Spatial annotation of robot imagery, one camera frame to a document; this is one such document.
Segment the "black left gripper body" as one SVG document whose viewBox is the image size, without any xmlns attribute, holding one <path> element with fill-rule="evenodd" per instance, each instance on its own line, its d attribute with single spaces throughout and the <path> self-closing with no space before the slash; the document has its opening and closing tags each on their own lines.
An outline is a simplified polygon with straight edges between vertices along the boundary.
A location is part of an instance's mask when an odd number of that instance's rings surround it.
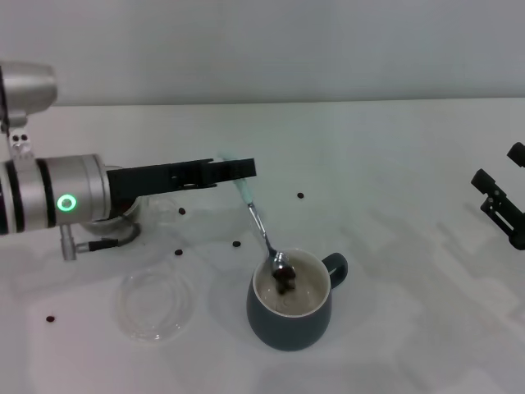
<svg viewBox="0 0 525 394">
<path fill-rule="evenodd" d="M 107 170 L 112 202 L 172 192 L 177 179 L 168 164 Z"/>
</svg>

